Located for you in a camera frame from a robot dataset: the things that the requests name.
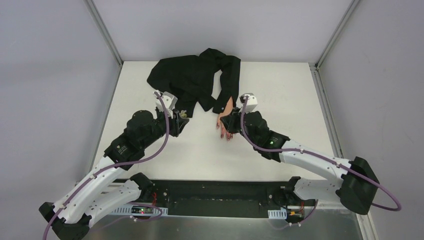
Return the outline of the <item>yellow nail polish bottle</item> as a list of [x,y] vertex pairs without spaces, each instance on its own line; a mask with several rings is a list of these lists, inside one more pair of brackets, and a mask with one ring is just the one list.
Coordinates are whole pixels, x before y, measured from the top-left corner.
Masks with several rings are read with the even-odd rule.
[[182,111],[180,112],[180,116],[181,116],[182,118],[186,118],[186,117],[187,117],[187,113],[186,113],[186,111],[185,111],[185,110],[182,110]]

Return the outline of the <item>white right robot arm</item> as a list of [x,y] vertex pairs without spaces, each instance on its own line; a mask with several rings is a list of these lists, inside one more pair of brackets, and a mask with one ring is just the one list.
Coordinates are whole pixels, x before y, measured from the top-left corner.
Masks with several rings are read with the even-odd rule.
[[379,183],[367,160],[353,160],[328,156],[271,130],[259,111],[241,113],[236,107],[221,121],[231,134],[247,137],[254,151],[268,160],[300,167],[321,176],[312,180],[292,177],[284,190],[284,200],[296,205],[302,200],[325,200],[340,202],[348,210],[367,215]]

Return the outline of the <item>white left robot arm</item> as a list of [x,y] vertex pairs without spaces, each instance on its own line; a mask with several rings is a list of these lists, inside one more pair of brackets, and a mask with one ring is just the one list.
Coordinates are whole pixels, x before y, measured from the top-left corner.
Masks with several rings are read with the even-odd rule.
[[69,193],[39,207],[47,221],[43,239],[53,230],[61,240],[81,240],[99,220],[124,204],[136,200],[155,202],[154,184],[143,173],[134,174],[117,189],[107,193],[103,190],[133,165],[155,158],[166,144],[150,157],[145,157],[146,148],[162,137],[178,137],[190,121],[177,110],[157,109],[156,115],[154,118],[147,110],[135,112],[98,164]]

